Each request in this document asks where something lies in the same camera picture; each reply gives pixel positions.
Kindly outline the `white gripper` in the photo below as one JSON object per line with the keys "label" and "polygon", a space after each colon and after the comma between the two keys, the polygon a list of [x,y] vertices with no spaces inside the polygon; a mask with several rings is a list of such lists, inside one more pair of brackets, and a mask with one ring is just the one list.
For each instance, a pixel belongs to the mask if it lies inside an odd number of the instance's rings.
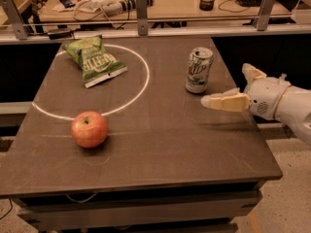
{"label": "white gripper", "polygon": [[263,71],[249,63],[242,65],[242,73],[248,83],[245,93],[233,88],[223,93],[205,95],[201,98],[201,105],[227,112],[242,112],[250,108],[254,116],[274,119],[278,103],[291,83],[281,78],[266,77]]}

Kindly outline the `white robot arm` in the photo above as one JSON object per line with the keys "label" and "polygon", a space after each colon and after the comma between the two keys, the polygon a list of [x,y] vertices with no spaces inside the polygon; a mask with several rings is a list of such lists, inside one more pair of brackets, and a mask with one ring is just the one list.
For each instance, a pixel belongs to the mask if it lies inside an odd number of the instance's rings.
{"label": "white robot arm", "polygon": [[227,112],[249,109],[257,117],[277,120],[287,125],[295,136],[311,144],[311,91],[292,85],[286,75],[279,78],[266,74],[251,64],[242,66],[247,81],[243,92],[233,88],[224,93],[205,95],[203,107]]}

